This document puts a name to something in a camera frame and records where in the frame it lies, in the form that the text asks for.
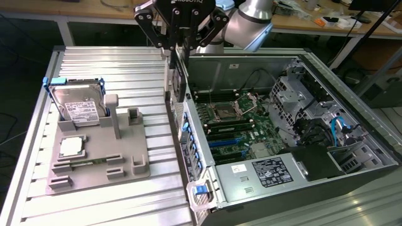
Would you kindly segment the black plastic shroud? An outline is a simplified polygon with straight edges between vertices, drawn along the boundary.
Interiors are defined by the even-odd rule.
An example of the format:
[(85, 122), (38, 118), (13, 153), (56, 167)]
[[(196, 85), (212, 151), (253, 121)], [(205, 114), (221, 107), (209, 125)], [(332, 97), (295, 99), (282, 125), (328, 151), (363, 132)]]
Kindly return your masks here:
[(332, 159), (328, 149), (320, 145), (307, 145), (287, 148), (296, 162), (307, 171), (307, 181), (343, 176), (346, 173)]

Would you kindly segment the black open PC case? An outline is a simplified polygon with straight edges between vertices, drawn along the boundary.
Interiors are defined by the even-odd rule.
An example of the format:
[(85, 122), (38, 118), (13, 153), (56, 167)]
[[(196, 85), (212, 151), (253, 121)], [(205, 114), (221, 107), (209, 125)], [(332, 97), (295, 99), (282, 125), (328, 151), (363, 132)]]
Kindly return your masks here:
[[(318, 101), (314, 118), (298, 119), (279, 133), (287, 148), (307, 145), (342, 147), (359, 141), (380, 147), (398, 165), (359, 171), (334, 178), (308, 181), (302, 188), (284, 193), (229, 204), (224, 198), (216, 165), (209, 151), (195, 107), (195, 93), (252, 91), (269, 102), (277, 78), (302, 75), (303, 85)], [(187, 89), (183, 103), (167, 91), (167, 108), (173, 141), (179, 154), (180, 176), (187, 184), (199, 179), (211, 183), (217, 207), (195, 212), (195, 226), (229, 226), (344, 195), (402, 167), (402, 138), (380, 121), (372, 110), (326, 67), (319, 58), (303, 49), (264, 49), (253, 54), (231, 49), (221, 54), (197, 53), (188, 58)]]

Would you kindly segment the green motherboard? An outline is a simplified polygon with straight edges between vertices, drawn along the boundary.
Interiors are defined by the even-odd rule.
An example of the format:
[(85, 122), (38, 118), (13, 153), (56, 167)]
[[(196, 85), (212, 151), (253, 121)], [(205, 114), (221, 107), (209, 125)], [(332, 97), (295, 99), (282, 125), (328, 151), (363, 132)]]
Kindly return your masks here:
[[(212, 106), (216, 104), (231, 104), (233, 106), (235, 99), (237, 98), (239, 94), (244, 91), (247, 90), (212, 92)], [(256, 159), (251, 151), (251, 144), (265, 143), (267, 146), (275, 151), (275, 154), (277, 154), (277, 152), (288, 146), (286, 143), (287, 139), (279, 135), (279, 133), (283, 132), (283, 129), (273, 125), (273, 122), (269, 118), (269, 113), (267, 111), (269, 102), (267, 100), (263, 100), (255, 92), (247, 92), (251, 92), (256, 96), (256, 99), (259, 101), (259, 110), (256, 111), (256, 113), (228, 120), (215, 119), (215, 114), (212, 108), (209, 107), (208, 93), (193, 94), (195, 107), (203, 130), (207, 128), (208, 124), (213, 123), (229, 124), (235, 122), (249, 122), (255, 125), (253, 129), (249, 131), (219, 135), (207, 135), (204, 133), (207, 143), (235, 138), (241, 139), (236, 145), (209, 148), (216, 165)]]

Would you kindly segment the metal socket cover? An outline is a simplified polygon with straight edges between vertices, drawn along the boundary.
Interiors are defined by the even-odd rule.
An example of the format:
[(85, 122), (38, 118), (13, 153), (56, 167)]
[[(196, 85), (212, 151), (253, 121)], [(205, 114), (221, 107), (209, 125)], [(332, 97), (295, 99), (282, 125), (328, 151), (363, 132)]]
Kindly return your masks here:
[(256, 113), (259, 110), (259, 101), (251, 92), (241, 92), (233, 101), (233, 109), (239, 116)]

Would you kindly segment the silver disk bay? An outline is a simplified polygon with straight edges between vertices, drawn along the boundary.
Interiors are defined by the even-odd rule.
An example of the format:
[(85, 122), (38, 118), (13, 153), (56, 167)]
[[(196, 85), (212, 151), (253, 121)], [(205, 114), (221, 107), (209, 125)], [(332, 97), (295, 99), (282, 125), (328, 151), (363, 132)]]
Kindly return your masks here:
[(398, 165), (384, 150), (370, 144), (368, 141), (359, 141), (342, 147), (330, 147), (328, 152), (346, 174)]

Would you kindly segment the hard disk with blue carrier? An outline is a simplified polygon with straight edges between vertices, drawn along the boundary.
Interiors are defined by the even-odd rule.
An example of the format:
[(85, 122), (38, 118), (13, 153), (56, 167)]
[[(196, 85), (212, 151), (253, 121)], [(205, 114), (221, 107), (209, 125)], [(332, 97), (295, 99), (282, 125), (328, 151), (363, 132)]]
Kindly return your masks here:
[(100, 124), (100, 118), (108, 116), (103, 78), (44, 77), (42, 87), (56, 105), (61, 121), (70, 121), (76, 127), (95, 126)]

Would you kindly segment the black graphics card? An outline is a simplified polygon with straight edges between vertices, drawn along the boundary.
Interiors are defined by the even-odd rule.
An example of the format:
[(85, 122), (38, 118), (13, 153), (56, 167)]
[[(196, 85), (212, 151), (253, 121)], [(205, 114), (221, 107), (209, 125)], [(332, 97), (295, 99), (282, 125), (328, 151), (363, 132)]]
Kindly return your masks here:
[(189, 50), (184, 46), (175, 45), (173, 50), (160, 49), (161, 58), (165, 60), (165, 91), (171, 91), (171, 98), (183, 103), (185, 100), (187, 89), (187, 66)]

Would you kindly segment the green RAM stick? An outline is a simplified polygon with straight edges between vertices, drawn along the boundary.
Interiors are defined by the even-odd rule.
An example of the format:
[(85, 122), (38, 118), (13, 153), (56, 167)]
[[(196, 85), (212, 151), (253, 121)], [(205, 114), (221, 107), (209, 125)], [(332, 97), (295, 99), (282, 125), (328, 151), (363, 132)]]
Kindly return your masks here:
[(107, 163), (107, 159), (97, 158), (97, 159), (89, 159), (89, 160), (70, 162), (70, 167), (73, 168), (73, 167), (80, 167), (80, 166), (87, 166), (87, 165), (97, 165), (97, 164), (103, 164), (103, 163)]

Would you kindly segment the grey power supply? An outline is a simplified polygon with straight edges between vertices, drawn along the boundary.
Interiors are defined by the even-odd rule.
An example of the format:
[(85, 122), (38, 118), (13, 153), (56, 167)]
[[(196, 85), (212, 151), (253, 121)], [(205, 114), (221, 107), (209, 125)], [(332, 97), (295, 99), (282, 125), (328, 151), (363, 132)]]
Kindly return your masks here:
[(284, 193), (308, 184), (290, 153), (219, 165), (216, 172), (229, 204)]

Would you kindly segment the grey parts rack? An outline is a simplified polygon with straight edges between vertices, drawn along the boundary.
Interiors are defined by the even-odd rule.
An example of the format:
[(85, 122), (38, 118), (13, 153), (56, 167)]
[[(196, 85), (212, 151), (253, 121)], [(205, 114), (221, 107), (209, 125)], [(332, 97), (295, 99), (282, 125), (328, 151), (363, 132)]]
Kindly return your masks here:
[[(76, 127), (70, 121), (58, 121), (49, 161), (45, 194), (56, 195), (108, 186), (149, 177), (143, 115), (137, 108), (116, 112), (119, 97), (104, 95), (109, 116), (95, 126)], [(81, 153), (58, 157), (61, 140), (83, 139)], [(107, 163), (70, 167), (70, 162), (105, 158)]]

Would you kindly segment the silver CPU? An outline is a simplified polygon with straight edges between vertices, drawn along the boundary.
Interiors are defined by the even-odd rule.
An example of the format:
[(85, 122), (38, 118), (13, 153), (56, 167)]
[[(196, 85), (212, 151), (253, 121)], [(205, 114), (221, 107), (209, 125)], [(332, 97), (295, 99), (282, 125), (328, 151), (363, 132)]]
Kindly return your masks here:
[(81, 153), (83, 139), (80, 137), (69, 137), (61, 140), (58, 157), (73, 156)]

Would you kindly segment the wooden desk with monitor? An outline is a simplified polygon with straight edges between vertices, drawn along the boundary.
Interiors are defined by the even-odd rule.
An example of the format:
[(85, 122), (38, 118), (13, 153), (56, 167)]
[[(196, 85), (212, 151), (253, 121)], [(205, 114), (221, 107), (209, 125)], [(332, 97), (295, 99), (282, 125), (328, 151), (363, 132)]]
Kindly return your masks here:
[[(279, 37), (275, 36), (279, 33), (284, 34), (304, 34), (304, 35), (320, 35), (320, 36), (339, 36), (346, 37), (348, 30), (340, 29), (336, 26), (332, 27), (322, 27), (315, 22), (314, 19), (320, 16), (319, 11), (307, 10), (306, 5), (307, 2), (304, 0), (290, 0), (294, 1), (298, 5), (302, 11), (304, 11), (311, 16), (307, 18), (299, 18), (298, 15), (295, 16), (282, 16), (277, 14), (273, 14), (272, 16), (272, 24), (273, 27), (271, 29), (271, 33), (273, 34), (273, 38)], [(334, 3), (331, 0), (318, 0), (318, 4), (324, 9), (331, 10), (343, 10), (343, 13), (351, 13), (351, 11), (347, 9), (346, 6), (342, 4)], [(339, 67), (339, 64), (344, 60), (347, 54), (351, 52), (352, 48), (356, 46), (358, 42), (363, 38), (364, 34), (368, 32), (370, 28), (374, 26), (376, 20), (379, 18), (374, 18), (368, 15), (368, 13), (363, 13), (363, 16), (367, 16), (372, 22), (370, 24), (362, 24), (359, 29), (352, 28), (351, 32), (348, 34), (348, 37), (351, 39), (347, 41), (346, 46), (342, 48), (339, 55), (335, 57), (335, 60), (330, 64), (330, 69)], [(402, 34), (396, 34), (394, 31), (391, 31), (388, 28), (386, 28), (383, 25), (379, 25), (370, 35), (370, 38), (375, 39), (395, 39), (402, 40)]]

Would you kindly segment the black monitor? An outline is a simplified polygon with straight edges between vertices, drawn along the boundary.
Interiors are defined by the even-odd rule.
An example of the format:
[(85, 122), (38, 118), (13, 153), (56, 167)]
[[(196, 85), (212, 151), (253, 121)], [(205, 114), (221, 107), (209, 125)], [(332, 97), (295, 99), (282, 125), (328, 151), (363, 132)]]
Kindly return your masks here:
[(400, 3), (402, 0), (351, 0), (348, 10), (359, 11), (352, 18), (368, 24), (371, 20), (362, 15), (364, 12), (391, 13)]

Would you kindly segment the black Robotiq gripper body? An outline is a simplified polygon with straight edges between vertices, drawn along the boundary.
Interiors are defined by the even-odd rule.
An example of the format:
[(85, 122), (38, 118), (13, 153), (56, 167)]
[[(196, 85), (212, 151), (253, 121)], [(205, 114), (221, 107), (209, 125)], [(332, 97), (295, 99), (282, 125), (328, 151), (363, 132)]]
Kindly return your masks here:
[(215, 0), (152, 0), (155, 10), (167, 24), (169, 42), (196, 40), (199, 26), (215, 10)]

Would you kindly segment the CPU socket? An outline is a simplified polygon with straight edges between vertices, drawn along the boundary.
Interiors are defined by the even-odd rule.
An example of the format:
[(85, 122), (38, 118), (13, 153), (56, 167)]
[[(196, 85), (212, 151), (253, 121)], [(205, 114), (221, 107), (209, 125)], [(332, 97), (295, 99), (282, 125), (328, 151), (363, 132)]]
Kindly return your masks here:
[(240, 114), (236, 112), (235, 107), (231, 104), (216, 104), (212, 106), (212, 111), (216, 120), (240, 118)]

